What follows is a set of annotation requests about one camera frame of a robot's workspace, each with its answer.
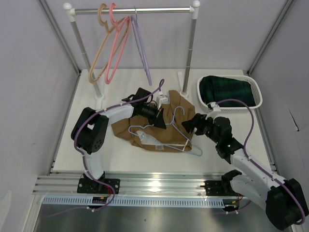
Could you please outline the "light blue wire hanger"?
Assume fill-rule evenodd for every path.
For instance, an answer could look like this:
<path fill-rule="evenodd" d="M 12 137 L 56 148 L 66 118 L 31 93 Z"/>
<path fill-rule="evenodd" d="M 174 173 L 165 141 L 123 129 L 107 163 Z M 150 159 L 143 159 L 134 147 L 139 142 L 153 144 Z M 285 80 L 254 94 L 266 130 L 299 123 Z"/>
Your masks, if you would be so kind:
<path fill-rule="evenodd" d="M 174 150 L 177 150 L 177 151 L 180 151 L 180 152 L 183 152 L 183 153 L 188 153 L 190 155 L 194 155 L 194 156 L 197 156 L 197 157 L 201 157 L 203 155 L 203 151 L 202 149 L 197 146 L 196 144 L 193 144 L 191 139 L 188 138 L 183 132 L 181 132 L 180 129 L 178 129 L 178 127 L 175 125 L 175 116 L 176 116 L 176 111 L 178 109 L 181 109 L 182 110 L 182 113 L 183 113 L 183 116 L 185 116 L 185 110 L 182 106 L 177 106 L 175 109 L 174 109 L 174 113 L 173 113 L 173 117 L 172 117 L 172 120 L 170 123 L 166 123 L 166 126 L 172 126 L 184 139 L 185 139 L 185 143 L 184 144 L 166 144 L 166 143 L 162 143 L 160 142 L 159 140 L 157 140 L 156 138 L 154 138 L 153 136 L 151 135 L 148 135 L 147 133 L 145 133 L 143 131 L 143 129 L 145 128 L 149 128 L 149 127 L 154 127 L 153 125 L 146 125 L 146 126 L 138 126 L 138 125 L 133 125 L 133 126 L 129 126 L 128 127 L 128 132 L 132 135 L 136 135 L 139 137 L 140 139 L 140 142 L 144 145 L 155 145 L 155 146 L 158 146 L 158 147 L 169 147 L 171 149 L 174 149 Z M 192 146 L 192 148 L 196 148 L 199 153 L 196 153 L 196 152 L 193 152 L 192 150 L 191 151 L 186 151 L 185 148 L 186 146 L 190 144 Z"/>

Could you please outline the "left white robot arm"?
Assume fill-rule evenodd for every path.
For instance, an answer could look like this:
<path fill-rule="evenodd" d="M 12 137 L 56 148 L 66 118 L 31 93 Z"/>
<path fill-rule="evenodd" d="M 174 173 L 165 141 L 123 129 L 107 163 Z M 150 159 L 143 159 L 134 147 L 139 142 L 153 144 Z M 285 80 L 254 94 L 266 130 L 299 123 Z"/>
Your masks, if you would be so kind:
<path fill-rule="evenodd" d="M 82 110 L 71 132 L 71 139 L 74 141 L 74 148 L 82 154 L 85 176 L 89 178 L 87 186 L 93 193 L 100 193 L 105 187 L 104 170 L 94 153 L 103 146 L 110 125 L 123 119 L 141 116 L 147 119 L 151 126 L 166 129 L 163 109 L 155 108 L 147 102 L 152 97 L 153 93 L 140 87 L 136 94 L 122 99 L 117 105 L 97 111 L 90 107 Z"/>

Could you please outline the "tan skirt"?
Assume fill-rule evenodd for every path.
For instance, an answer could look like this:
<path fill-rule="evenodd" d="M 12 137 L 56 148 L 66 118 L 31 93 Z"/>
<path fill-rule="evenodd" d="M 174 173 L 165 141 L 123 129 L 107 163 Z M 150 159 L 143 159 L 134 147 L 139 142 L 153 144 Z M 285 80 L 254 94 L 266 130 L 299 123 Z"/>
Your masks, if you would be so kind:
<path fill-rule="evenodd" d="M 192 140 L 193 134 L 187 133 L 182 122 L 190 120 L 195 116 L 195 107 L 184 97 L 182 97 L 177 91 L 169 91 L 169 104 L 163 104 L 163 118 L 165 123 L 170 123 L 173 117 L 174 109 L 177 106 L 182 106 L 185 110 L 185 116 L 183 116 L 182 110 L 178 109 L 175 116 L 175 125 L 181 130 L 188 138 Z M 148 120 L 142 116 L 134 116 L 128 119 L 123 119 L 112 124 L 112 130 L 116 137 L 126 140 L 131 143 L 131 145 L 143 148 L 148 151 L 158 151 L 158 152 L 179 152 L 177 150 L 171 149 L 169 147 L 158 147 L 155 145 L 144 145 L 140 142 L 140 139 L 136 135 L 132 135 L 128 132 L 128 127 L 138 125 L 146 126 L 150 125 Z M 149 127 L 143 129 L 145 133 L 153 136 L 157 140 L 166 144 L 184 144 L 185 139 L 172 127 L 167 126 L 166 129 L 161 129 L 157 127 Z M 188 144 L 185 148 L 186 151 L 191 151 L 192 146 Z"/>

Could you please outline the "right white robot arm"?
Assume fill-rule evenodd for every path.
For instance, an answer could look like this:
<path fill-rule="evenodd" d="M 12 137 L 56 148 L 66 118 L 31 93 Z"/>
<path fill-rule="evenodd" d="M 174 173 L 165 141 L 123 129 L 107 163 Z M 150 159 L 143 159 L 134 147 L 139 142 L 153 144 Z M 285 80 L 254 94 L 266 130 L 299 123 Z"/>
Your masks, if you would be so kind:
<path fill-rule="evenodd" d="M 278 230 L 305 222 L 309 210 L 301 184 L 272 172 L 249 154 L 246 146 L 233 137 L 228 118 L 196 114 L 182 126 L 188 133 L 207 136 L 216 144 L 218 155 L 235 167 L 222 176 L 220 188 L 224 194 L 235 192 L 247 197 L 265 210 Z"/>

